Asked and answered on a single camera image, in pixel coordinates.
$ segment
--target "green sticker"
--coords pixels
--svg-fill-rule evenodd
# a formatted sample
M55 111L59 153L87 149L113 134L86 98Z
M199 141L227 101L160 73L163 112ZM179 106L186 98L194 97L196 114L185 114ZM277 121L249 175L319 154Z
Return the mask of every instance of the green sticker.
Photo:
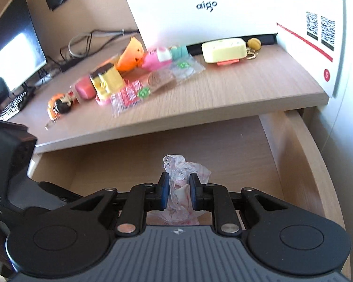
M146 87L146 88L140 89L137 93L137 96L143 100L144 98L147 98L149 94L151 94L151 90L148 87Z
M180 62L178 63L178 67L181 69L185 69L187 67L191 67L191 65L188 62Z

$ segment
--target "open drawer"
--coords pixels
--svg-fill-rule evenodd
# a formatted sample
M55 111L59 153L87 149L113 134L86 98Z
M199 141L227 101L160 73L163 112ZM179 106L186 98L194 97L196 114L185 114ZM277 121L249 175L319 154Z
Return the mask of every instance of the open drawer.
M106 187L128 191L156 183L163 157L181 154L212 171L230 191L255 187L335 221L343 216L327 168L296 111L276 112L44 153L29 171L35 181L80 195ZM350 277L347 260L343 273Z

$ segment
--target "crumpled plastic wrapper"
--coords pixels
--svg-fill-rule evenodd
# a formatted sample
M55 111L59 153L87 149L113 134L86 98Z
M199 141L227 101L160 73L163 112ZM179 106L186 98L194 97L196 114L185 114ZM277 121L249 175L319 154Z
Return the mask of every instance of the crumpled plastic wrapper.
M167 155L163 158L165 171L170 175L170 195L164 211L148 212L148 219L160 218L166 225L199 225L198 217L205 211L192 209L189 178L191 173L199 176L200 182L209 181L211 171L199 163L186 162L181 155Z

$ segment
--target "gray ribbed panel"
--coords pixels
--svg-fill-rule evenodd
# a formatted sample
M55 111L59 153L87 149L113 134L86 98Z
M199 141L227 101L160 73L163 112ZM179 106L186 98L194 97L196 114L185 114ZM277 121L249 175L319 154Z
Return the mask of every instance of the gray ribbed panel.
M261 267L235 238L213 233L210 226L147 226L135 238L122 238L98 265L54 282L344 282L342 275L301 279ZM19 274L13 282L41 282Z

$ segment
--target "aigo logo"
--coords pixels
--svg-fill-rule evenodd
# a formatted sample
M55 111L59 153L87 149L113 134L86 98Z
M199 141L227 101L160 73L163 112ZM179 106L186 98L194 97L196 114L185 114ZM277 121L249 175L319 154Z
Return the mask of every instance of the aigo logo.
M198 4L198 5L196 5L196 8L197 9L202 9L202 8L205 8L205 9L210 9L210 12L212 12L213 11L213 7L214 6L217 6L217 2L207 2L207 3L204 3L204 1L201 3L201 4Z

